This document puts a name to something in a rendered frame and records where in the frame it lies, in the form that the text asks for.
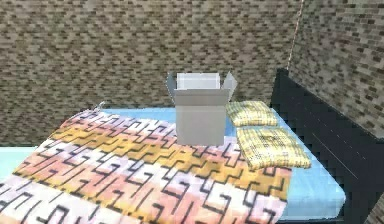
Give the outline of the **blue bed with black headboard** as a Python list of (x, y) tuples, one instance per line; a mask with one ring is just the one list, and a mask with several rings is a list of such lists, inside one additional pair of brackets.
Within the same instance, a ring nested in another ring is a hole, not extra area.
[(364, 224), (384, 192), (384, 141), (359, 130), (279, 70), (272, 101), (266, 104), (277, 126), (232, 124), (226, 112), (224, 140), (236, 140), (237, 128), (283, 128), (304, 147), (308, 169), (285, 167), (292, 175), (287, 205), (276, 222)]

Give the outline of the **grey open cardboard box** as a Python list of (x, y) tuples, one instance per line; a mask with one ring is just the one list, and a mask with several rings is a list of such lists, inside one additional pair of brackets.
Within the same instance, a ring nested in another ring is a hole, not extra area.
[(176, 110), (177, 143), (220, 146), (224, 144), (226, 105), (237, 87), (228, 72), (167, 74), (166, 87)]

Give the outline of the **yellow checked pillow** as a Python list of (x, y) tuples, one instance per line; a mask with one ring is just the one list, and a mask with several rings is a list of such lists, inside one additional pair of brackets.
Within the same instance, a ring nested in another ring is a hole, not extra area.
[(304, 147), (283, 128), (237, 128), (236, 138), (251, 169), (311, 167), (311, 159)]
[(262, 101), (229, 102), (226, 112), (236, 127), (278, 125), (273, 111)]

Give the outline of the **orange pink patterned blanket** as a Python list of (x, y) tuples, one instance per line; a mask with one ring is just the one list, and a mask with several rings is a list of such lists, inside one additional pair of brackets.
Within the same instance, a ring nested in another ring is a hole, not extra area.
[(185, 146), (172, 123), (85, 111), (0, 181), (0, 224), (276, 224), (292, 172), (235, 138)]

